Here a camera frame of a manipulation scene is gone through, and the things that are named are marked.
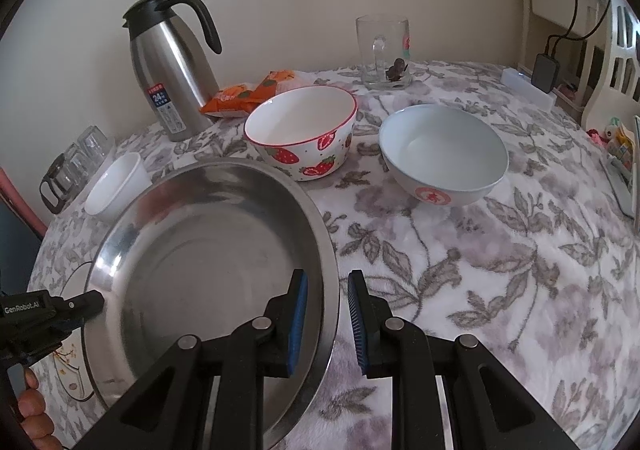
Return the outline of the person's left hand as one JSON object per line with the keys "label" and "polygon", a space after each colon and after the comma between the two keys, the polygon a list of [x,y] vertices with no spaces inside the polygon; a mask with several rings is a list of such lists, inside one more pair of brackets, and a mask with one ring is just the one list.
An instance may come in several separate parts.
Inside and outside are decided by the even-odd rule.
{"label": "person's left hand", "polygon": [[18,410],[24,421],[22,427],[36,449],[62,450],[61,441],[56,438],[54,424],[46,412],[46,401],[40,394],[37,376],[30,369],[25,370],[26,388],[17,399]]}

